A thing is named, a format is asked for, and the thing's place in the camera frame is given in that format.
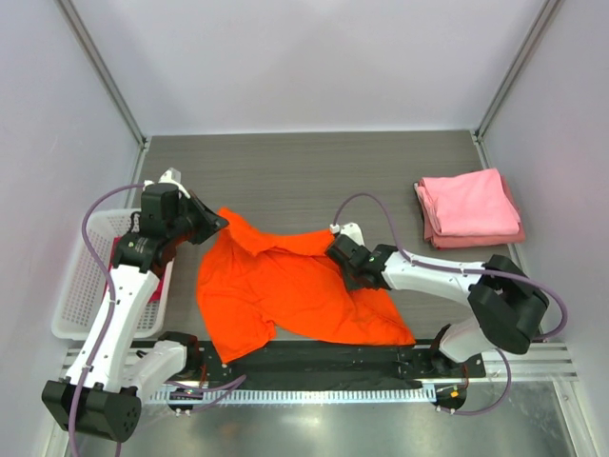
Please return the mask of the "orange t shirt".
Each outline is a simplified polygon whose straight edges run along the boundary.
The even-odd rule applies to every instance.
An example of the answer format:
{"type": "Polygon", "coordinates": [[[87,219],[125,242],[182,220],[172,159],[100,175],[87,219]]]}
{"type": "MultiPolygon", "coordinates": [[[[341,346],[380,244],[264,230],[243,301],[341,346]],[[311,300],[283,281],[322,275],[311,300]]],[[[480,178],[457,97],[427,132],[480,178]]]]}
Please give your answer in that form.
{"type": "Polygon", "coordinates": [[[410,346],[415,337],[384,290],[350,291],[326,256],[327,230],[262,232],[237,212],[203,256],[195,296],[223,363],[262,348],[278,328],[322,342],[410,346]]]}

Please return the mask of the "salmon pink shirt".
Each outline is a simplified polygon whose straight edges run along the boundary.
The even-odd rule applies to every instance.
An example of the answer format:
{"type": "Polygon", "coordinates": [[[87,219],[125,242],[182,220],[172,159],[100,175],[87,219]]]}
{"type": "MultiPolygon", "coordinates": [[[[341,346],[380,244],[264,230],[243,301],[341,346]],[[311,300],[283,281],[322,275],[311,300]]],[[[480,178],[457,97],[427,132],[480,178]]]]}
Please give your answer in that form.
{"type": "MultiPolygon", "coordinates": [[[[513,197],[512,197],[510,188],[507,184],[507,181],[505,180],[505,178],[503,176],[501,177],[501,179],[503,182],[503,189],[507,195],[507,198],[510,200],[512,205],[515,207],[516,211],[518,211],[515,203],[513,202],[513,197]]],[[[524,232],[522,221],[520,222],[520,231],[515,235],[509,235],[509,236],[444,236],[444,235],[438,234],[432,228],[429,217],[426,213],[426,210],[422,205],[422,201],[421,201],[420,197],[418,196],[418,193],[417,193],[418,183],[415,186],[415,191],[416,191],[418,200],[419,200],[419,202],[421,204],[421,208],[422,208],[423,238],[425,241],[429,242],[434,248],[446,249],[446,248],[488,247],[488,246],[520,243],[525,239],[525,232],[524,232]]]]}

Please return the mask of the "light pink shirt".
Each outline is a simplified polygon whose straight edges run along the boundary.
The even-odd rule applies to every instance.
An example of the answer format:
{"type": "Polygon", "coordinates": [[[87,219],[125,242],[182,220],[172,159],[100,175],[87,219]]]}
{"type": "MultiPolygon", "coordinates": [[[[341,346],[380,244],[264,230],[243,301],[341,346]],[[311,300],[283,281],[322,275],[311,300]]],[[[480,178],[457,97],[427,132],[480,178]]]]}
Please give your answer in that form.
{"type": "Polygon", "coordinates": [[[496,169],[423,177],[417,193],[432,228],[440,235],[509,236],[520,231],[520,216],[496,169]]]}

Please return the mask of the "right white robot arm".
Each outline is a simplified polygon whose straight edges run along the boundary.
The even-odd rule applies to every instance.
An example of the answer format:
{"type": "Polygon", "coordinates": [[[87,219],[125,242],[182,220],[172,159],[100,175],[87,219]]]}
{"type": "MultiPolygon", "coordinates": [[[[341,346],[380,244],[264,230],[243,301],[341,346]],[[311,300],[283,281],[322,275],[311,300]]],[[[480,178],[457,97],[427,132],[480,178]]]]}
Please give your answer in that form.
{"type": "Polygon", "coordinates": [[[490,349],[526,353],[549,306],[540,287],[498,254],[482,263],[458,263],[405,255],[391,245],[370,250],[339,234],[325,255],[339,267],[349,290],[411,290],[471,309],[463,322],[442,327],[430,346],[429,365],[444,377],[490,349]]]}

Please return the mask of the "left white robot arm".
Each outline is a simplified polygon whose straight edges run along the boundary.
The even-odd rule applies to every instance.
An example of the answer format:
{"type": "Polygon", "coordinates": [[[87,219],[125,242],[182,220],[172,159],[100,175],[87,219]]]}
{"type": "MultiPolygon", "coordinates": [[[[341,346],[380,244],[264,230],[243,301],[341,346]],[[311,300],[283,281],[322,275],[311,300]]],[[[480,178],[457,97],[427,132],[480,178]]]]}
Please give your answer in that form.
{"type": "Polygon", "coordinates": [[[66,376],[47,381],[42,391],[43,404],[69,435],[73,455],[79,433],[123,444],[152,393],[176,375],[195,378],[203,366],[197,338],[171,331],[133,366],[125,366],[139,319],[177,248],[184,242],[201,245],[228,226],[172,178],[146,181],[140,188],[138,226],[120,238],[109,260],[93,247],[88,226],[81,226],[84,245],[104,276],[104,295],[66,376]]]}

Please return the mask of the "magenta t shirt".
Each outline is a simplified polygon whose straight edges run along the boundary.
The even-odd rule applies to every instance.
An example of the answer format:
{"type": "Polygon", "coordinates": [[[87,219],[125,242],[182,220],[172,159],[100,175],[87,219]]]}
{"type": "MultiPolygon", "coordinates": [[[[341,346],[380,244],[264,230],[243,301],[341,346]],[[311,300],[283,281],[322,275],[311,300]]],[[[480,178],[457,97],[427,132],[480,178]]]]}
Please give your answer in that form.
{"type": "MultiPolygon", "coordinates": [[[[108,269],[112,269],[113,268],[112,258],[113,258],[114,252],[116,250],[116,247],[117,247],[119,241],[120,241],[120,236],[117,236],[117,237],[113,238],[112,246],[111,246],[111,251],[110,251],[110,256],[109,256],[109,261],[108,261],[108,269]]],[[[161,300],[164,282],[165,282],[165,276],[162,276],[161,279],[160,279],[159,284],[157,285],[157,288],[154,290],[154,292],[152,293],[152,295],[150,296],[150,298],[148,300],[149,304],[156,303],[156,302],[159,302],[161,300]]]]}

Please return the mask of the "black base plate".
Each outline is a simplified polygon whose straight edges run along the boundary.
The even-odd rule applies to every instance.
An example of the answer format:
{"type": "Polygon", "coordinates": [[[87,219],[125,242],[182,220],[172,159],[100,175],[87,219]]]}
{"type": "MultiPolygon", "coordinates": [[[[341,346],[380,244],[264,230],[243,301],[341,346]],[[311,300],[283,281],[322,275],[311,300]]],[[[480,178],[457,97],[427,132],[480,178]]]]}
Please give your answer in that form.
{"type": "Polygon", "coordinates": [[[271,341],[224,363],[209,341],[201,341],[200,371],[213,387],[244,375],[242,389],[278,391],[355,391],[414,387],[418,382],[486,375],[479,354],[446,372],[432,364],[429,342],[410,346],[349,346],[309,340],[271,341]]]}

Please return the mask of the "left aluminium frame post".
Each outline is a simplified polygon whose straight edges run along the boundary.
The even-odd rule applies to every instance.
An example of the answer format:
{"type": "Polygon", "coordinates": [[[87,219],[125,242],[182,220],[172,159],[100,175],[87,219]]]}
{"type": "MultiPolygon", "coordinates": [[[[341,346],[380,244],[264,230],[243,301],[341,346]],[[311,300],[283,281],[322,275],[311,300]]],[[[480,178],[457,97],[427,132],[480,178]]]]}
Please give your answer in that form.
{"type": "Polygon", "coordinates": [[[92,65],[110,101],[117,109],[131,136],[134,138],[137,145],[142,149],[146,145],[147,138],[143,134],[135,117],[133,116],[125,97],[118,88],[118,85],[116,84],[101,52],[94,43],[94,40],[89,33],[80,13],[78,12],[74,3],[70,0],[57,0],[55,1],[55,4],[65,17],[70,30],[78,41],[79,46],[81,47],[88,61],[92,65]]]}

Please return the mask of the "aluminium frame post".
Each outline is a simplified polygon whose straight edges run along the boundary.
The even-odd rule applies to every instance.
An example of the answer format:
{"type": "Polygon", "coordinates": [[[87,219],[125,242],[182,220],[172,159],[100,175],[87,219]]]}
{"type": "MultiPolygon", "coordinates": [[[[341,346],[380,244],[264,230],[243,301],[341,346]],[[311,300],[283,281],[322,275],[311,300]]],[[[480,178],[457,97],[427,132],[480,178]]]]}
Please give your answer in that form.
{"type": "Polygon", "coordinates": [[[142,149],[146,145],[147,138],[143,134],[135,117],[133,116],[125,97],[118,88],[118,85],[116,84],[101,52],[94,43],[94,40],[89,33],[80,13],[78,12],[74,3],[70,0],[57,0],[55,1],[55,4],[65,17],[70,30],[78,41],[79,46],[81,47],[88,61],[92,65],[110,101],[117,109],[131,136],[134,138],[137,145],[142,149]]]}
{"type": "Polygon", "coordinates": [[[525,34],[479,125],[471,131],[476,144],[481,143],[490,129],[503,103],[516,86],[562,4],[563,1],[561,0],[545,0],[541,3],[540,10],[525,34]]]}

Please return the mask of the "right aluminium frame post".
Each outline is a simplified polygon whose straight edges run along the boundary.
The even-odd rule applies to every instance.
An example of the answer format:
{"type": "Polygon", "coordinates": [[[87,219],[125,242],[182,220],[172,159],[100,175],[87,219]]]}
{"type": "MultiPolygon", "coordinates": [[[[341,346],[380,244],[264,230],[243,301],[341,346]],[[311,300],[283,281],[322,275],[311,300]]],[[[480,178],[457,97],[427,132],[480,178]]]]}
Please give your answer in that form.
{"type": "Polygon", "coordinates": [[[490,129],[503,103],[516,86],[562,4],[563,1],[561,0],[545,0],[541,3],[540,10],[525,34],[479,125],[471,131],[476,144],[481,143],[490,129]]]}

